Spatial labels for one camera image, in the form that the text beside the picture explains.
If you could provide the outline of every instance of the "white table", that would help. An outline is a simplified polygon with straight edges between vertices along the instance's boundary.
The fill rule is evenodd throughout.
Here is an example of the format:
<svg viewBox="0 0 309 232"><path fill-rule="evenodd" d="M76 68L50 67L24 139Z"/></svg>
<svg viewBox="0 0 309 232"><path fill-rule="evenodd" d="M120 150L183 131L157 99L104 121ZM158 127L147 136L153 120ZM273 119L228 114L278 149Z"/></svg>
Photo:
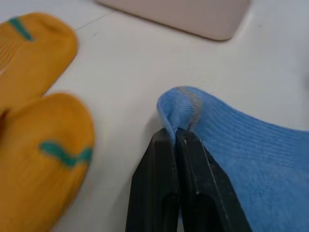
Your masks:
<svg viewBox="0 0 309 232"><path fill-rule="evenodd" d="M131 176L161 128L158 97L199 87L261 120L309 130L309 1L253 0L237 35L219 43L91 0L5 0L0 21L54 14L79 37L77 57L49 90L93 114L94 160L57 232L122 232Z"/></svg>

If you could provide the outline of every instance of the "green stripe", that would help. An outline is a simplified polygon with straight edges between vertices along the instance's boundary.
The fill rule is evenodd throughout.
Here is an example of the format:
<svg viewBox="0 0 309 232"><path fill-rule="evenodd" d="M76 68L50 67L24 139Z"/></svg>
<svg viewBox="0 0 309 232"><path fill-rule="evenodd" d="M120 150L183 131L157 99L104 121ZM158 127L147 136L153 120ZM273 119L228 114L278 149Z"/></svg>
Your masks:
<svg viewBox="0 0 309 232"><path fill-rule="evenodd" d="M69 167L74 167L79 162L90 162L92 159L92 148L85 148L78 156L73 156L64 151L61 146L53 142L43 142L40 144L46 154L56 157Z"/></svg>
<svg viewBox="0 0 309 232"><path fill-rule="evenodd" d="M27 32L26 28L23 26L22 22L18 17L11 18L8 21L26 40L33 41L31 35Z"/></svg>

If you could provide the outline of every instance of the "blue sock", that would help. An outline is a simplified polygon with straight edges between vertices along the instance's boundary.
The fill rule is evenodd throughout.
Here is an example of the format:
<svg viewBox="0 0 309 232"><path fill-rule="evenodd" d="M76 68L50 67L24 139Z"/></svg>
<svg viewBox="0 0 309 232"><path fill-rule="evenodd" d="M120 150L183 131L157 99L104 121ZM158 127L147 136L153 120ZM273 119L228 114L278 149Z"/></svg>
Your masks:
<svg viewBox="0 0 309 232"><path fill-rule="evenodd" d="M173 142L177 128L202 140L254 232L309 231L309 131L263 122L193 87L171 89L157 107Z"/></svg>

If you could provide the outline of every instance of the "beige tray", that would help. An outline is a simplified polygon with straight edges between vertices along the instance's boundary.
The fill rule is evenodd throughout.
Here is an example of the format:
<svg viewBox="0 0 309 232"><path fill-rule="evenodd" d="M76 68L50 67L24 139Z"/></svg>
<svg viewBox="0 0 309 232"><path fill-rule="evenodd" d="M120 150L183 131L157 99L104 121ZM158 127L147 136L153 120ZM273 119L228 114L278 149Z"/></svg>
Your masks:
<svg viewBox="0 0 309 232"><path fill-rule="evenodd" d="M249 6L249 0L96 1L213 40L233 37Z"/></svg>

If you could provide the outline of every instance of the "fabric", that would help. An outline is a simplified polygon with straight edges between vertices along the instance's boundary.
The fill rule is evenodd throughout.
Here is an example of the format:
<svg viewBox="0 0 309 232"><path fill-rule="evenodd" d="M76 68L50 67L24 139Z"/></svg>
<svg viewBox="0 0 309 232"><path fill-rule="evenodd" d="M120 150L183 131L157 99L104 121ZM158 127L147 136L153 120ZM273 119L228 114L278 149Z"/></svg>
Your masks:
<svg viewBox="0 0 309 232"><path fill-rule="evenodd" d="M175 142L194 132L229 176L254 232L307 232L309 132L260 121L193 87L164 93L157 104Z"/></svg>
<svg viewBox="0 0 309 232"><path fill-rule="evenodd" d="M77 53L74 31L60 20L31 13L0 24L0 108L40 97Z"/></svg>
<svg viewBox="0 0 309 232"><path fill-rule="evenodd" d="M49 232L76 196L94 145L88 111L52 94L0 117L0 231Z"/></svg>

